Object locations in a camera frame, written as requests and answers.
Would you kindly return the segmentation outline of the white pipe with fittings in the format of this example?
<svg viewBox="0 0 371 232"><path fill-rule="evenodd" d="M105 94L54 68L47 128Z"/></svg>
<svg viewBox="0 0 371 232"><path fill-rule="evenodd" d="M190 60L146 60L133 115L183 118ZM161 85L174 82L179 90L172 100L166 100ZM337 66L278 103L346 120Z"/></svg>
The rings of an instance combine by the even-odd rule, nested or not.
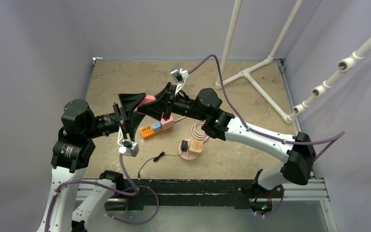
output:
<svg viewBox="0 0 371 232"><path fill-rule="evenodd" d="M365 55L371 51L371 37L366 40L366 42L358 48L356 51L344 59L341 59L337 63L337 70L322 84L314 87L311 91L311 95L308 99L304 100L302 103L295 105L292 108L292 113L288 115L290 120L293 120L298 117L299 114L303 113L308 109L316 99L320 98L326 92L332 88L332 86L347 72L349 72L353 67L360 63Z"/></svg>

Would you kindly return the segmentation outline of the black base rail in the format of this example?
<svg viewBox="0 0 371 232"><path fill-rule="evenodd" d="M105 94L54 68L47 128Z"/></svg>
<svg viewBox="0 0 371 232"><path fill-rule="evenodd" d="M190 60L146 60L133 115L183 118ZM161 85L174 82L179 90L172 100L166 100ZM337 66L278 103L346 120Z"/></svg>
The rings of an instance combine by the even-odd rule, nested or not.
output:
<svg viewBox="0 0 371 232"><path fill-rule="evenodd" d="M266 190L257 180L181 180L140 179L134 180L140 189L136 196L114 194L113 200L123 199L128 210L143 210L145 206L212 206L251 209L267 213L273 209L272 201L284 195L284 188L278 185Z"/></svg>

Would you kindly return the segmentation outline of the beige cube power socket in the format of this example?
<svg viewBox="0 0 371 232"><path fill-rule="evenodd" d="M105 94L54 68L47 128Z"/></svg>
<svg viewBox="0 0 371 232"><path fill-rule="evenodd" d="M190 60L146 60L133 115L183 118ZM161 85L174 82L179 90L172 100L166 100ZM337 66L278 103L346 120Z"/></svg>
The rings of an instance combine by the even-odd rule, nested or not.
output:
<svg viewBox="0 0 371 232"><path fill-rule="evenodd" d="M200 140L190 140L188 151L191 153L202 153L204 142Z"/></svg>

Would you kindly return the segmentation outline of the pink square plug adapter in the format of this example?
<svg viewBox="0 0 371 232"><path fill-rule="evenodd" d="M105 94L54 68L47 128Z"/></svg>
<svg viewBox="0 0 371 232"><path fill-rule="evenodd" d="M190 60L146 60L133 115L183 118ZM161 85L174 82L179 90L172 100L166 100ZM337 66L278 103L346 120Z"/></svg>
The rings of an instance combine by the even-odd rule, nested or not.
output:
<svg viewBox="0 0 371 232"><path fill-rule="evenodd" d="M148 104L148 103L151 103L151 102L153 102L153 101L155 101L156 100L156 97L155 96L153 96L153 95L146 95L145 97L144 97L144 99L140 102L140 104L137 106L137 110L141 107L141 106L143 106L143 105L145 105L145 104Z"/></svg>

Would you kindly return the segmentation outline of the black power adapter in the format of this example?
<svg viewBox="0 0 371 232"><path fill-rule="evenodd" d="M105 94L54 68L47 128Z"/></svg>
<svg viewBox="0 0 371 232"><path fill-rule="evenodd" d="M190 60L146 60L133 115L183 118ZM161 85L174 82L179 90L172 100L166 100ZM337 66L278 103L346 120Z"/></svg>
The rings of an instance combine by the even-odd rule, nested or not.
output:
<svg viewBox="0 0 371 232"><path fill-rule="evenodd" d="M180 149L182 152L186 152L188 150L188 140L182 140Z"/></svg>

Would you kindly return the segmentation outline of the light blue small block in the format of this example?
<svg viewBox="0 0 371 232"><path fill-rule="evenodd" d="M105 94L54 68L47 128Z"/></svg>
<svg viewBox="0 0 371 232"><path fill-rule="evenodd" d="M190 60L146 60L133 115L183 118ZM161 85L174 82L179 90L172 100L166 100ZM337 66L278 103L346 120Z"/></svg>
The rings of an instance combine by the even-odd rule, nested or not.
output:
<svg viewBox="0 0 371 232"><path fill-rule="evenodd" d="M151 128L152 128L152 130L153 130L154 133L157 133L157 132L159 132L159 131L162 130L162 125L161 125L160 122L156 122L156 123L153 123L151 125Z"/></svg>

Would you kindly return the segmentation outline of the orange power strip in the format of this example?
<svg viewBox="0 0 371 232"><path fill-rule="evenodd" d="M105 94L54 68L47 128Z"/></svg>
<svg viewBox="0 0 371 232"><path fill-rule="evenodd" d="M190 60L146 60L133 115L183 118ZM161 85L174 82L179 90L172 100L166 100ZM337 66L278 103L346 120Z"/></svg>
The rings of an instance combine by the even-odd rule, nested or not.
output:
<svg viewBox="0 0 371 232"><path fill-rule="evenodd" d="M171 130L172 128L168 129L168 130L161 130L157 133L154 133L152 128L151 128L151 124L148 125L148 126L144 126L142 128L139 129L140 133L141 133L141 136L143 137L143 139L147 140L147 139L150 139L150 138L153 138L159 134L162 134L166 131L169 131Z"/></svg>

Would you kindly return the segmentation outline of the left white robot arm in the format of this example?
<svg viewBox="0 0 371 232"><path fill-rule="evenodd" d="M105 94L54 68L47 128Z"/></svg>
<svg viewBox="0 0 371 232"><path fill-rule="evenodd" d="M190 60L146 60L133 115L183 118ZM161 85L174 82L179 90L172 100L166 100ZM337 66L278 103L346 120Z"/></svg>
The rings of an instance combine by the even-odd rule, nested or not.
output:
<svg viewBox="0 0 371 232"><path fill-rule="evenodd" d="M83 209L73 209L79 185L96 147L95 138L118 133L120 156L135 157L139 153L135 131L143 115L136 109L145 98L145 93L120 94L120 103L113 105L113 112L100 116L94 115L83 99L65 105L61 117L63 125L53 147L52 181L39 231L85 232L90 215L97 211L106 196L118 198L123 195L122 174L105 171L98 181L93 182L95 190L83 202Z"/></svg>

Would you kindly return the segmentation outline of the pink cube socket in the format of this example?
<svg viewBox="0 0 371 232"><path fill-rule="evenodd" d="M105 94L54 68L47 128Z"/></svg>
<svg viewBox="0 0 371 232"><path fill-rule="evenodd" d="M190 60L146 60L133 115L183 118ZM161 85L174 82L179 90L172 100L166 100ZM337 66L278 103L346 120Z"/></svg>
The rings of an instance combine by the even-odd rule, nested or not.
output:
<svg viewBox="0 0 371 232"><path fill-rule="evenodd" d="M170 116L169 119L162 118L160 120L160 123L161 123L161 129L163 131L165 131L165 130L168 130L168 129L170 129L174 126L174 119L173 119L172 116Z"/></svg>

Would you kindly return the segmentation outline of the pink round power socket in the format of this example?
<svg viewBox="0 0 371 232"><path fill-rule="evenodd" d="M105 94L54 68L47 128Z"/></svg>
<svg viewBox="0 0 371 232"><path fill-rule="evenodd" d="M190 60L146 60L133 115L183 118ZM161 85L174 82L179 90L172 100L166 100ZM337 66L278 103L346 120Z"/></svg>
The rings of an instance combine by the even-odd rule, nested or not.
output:
<svg viewBox="0 0 371 232"><path fill-rule="evenodd" d="M188 145L187 151L182 150L183 141L181 141L180 144L178 145L178 155L184 161L196 161L198 159L198 153L191 152L189 150L192 139L186 139L185 141L187 141L187 145Z"/></svg>

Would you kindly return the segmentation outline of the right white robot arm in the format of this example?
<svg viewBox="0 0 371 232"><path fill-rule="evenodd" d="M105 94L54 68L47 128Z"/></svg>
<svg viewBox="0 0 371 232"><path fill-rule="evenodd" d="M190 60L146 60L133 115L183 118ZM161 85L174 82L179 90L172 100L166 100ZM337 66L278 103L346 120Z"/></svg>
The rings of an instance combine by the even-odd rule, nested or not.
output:
<svg viewBox="0 0 371 232"><path fill-rule="evenodd" d="M241 143L266 152L280 161L274 168L259 171L252 191L263 197L283 183L308 184L316 158L310 137L281 134L251 124L220 108L222 100L212 88L203 88L195 99L176 95L171 83L150 103L140 104L138 112L154 119L167 119L178 114L203 122L201 130L212 139Z"/></svg>

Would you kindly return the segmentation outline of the white pipe frame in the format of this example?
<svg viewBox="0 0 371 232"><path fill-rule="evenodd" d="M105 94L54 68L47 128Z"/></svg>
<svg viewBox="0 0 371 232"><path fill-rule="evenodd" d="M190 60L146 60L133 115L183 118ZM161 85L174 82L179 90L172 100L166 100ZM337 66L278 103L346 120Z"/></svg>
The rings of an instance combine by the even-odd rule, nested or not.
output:
<svg viewBox="0 0 371 232"><path fill-rule="evenodd" d="M267 65L271 64L274 61L274 55L276 54L277 49L279 48L283 38L285 37L285 34L287 33L290 25L292 24L292 22L293 22L293 20L296 16L300 6L302 5L302 3L303 3L303 0L297 0L295 2L295 5L293 6L293 8L291 10L290 15L287 18L287 20L286 20L279 36L278 36L276 42L274 43L274 45L271 49L271 52L269 53L267 58L265 58L264 60L262 60L261 62L257 63L256 65L254 65L252 67L241 70L237 74L235 74L235 75L233 75L233 76L231 76L231 77L229 77L225 80L220 80L220 78L218 77L217 80L214 83L215 89L222 89L225 85L227 85L227 84L229 84L229 83L231 83L231 82L233 82L233 81L235 81L239 78L245 78L261 94L261 96L271 105L271 107L279 114L279 116L282 118L282 120L286 124L292 124L294 122L294 120L298 117L299 114L295 113L295 112L290 113L290 114L285 113L284 110L260 86L260 84L257 81L254 80L251 73L253 71L256 71L256 70L264 67L264 66L267 66ZM223 48L222 59L221 59L221 62L220 62L220 71L222 71L222 72L225 70L225 66L226 66L226 63L227 63L227 60L228 60L228 55L229 55L229 51L230 51L230 48L231 48L231 42L232 42L232 39L234 37L234 32L235 32L235 28L236 28L236 25L237 25L237 22L238 22L238 17L239 17L241 8L242 8L242 0L235 0L234 5L233 5L232 14L231 14L229 27L228 27L228 32L227 32L227 36L226 36L226 41L225 41L225 45L224 45L224 48Z"/></svg>

